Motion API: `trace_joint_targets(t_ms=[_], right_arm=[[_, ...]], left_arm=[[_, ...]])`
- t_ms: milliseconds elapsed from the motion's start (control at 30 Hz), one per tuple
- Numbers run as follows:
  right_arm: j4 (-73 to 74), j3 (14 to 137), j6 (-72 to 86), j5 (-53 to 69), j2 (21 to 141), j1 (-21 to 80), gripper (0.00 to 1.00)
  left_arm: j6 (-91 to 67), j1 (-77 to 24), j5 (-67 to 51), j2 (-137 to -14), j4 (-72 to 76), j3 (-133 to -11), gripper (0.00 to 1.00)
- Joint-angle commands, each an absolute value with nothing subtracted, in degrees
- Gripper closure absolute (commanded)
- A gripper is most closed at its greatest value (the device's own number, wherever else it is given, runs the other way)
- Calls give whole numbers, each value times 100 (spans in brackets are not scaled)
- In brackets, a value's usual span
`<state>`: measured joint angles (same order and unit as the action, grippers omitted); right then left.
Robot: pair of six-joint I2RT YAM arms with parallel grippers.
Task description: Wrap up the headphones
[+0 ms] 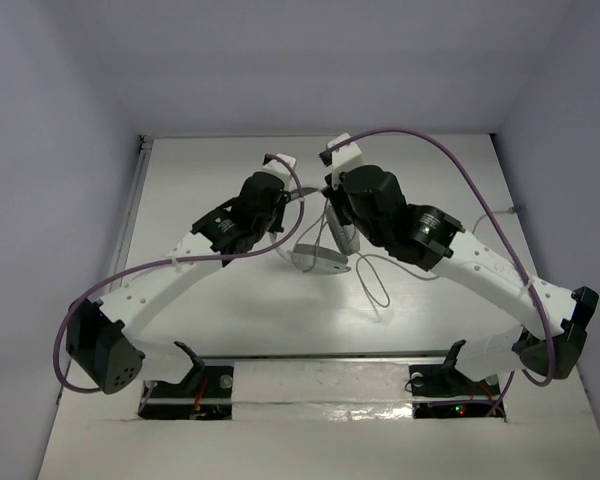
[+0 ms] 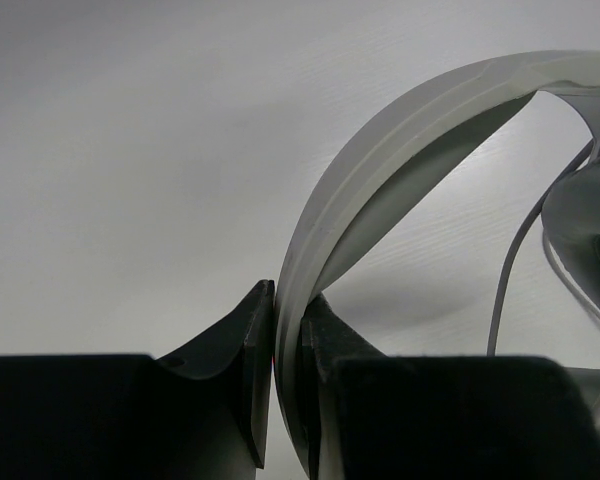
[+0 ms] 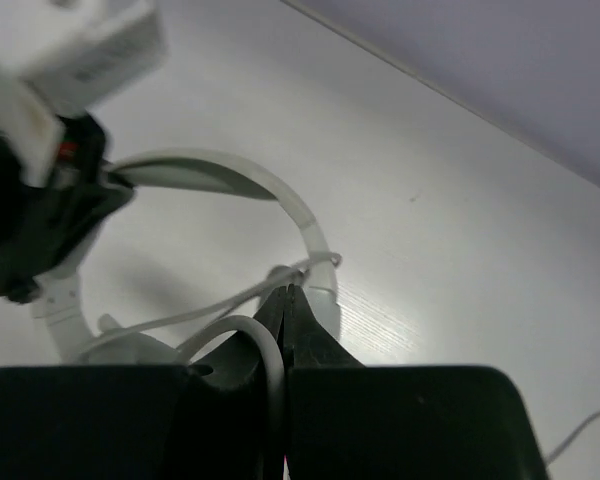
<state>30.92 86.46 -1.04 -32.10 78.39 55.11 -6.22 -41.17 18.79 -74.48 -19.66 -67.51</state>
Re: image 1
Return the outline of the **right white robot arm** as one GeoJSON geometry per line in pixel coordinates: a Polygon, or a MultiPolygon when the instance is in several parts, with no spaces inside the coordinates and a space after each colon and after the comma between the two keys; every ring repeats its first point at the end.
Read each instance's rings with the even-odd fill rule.
{"type": "Polygon", "coordinates": [[[325,196],[338,220],[355,226],[390,257],[453,281],[517,321],[481,340],[459,340],[440,365],[425,369],[417,389],[426,396],[463,393],[491,375],[527,370],[563,380],[576,366],[598,294],[568,290],[528,273],[481,243],[460,221],[406,201],[397,178],[375,165],[325,177],[325,196]]]}

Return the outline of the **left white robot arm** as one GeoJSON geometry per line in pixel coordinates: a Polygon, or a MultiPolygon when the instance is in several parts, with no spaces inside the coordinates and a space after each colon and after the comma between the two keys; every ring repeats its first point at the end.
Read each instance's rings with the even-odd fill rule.
{"type": "Polygon", "coordinates": [[[92,392],[115,394],[133,380],[166,373],[180,394],[195,392],[202,370],[183,342],[147,343],[142,331],[162,310],[230,262],[264,254],[256,245],[282,229],[284,210],[299,180],[273,162],[254,172],[240,193],[196,221],[160,260],[119,272],[94,285],[69,307],[54,348],[64,349],[94,382],[92,392]]]}

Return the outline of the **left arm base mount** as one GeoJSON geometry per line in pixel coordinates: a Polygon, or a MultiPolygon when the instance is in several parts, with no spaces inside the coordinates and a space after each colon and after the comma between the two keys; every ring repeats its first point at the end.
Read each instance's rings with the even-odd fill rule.
{"type": "Polygon", "coordinates": [[[191,368],[179,383],[148,381],[137,415],[143,420],[232,419],[233,364],[207,364],[188,347],[191,368]]]}

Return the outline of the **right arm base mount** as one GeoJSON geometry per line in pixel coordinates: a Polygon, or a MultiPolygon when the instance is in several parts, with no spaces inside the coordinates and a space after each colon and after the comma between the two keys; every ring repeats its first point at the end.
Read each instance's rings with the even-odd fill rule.
{"type": "Polygon", "coordinates": [[[437,363],[410,363],[404,390],[411,395],[416,419],[507,417],[504,395],[512,383],[495,376],[472,381],[437,363]]]}

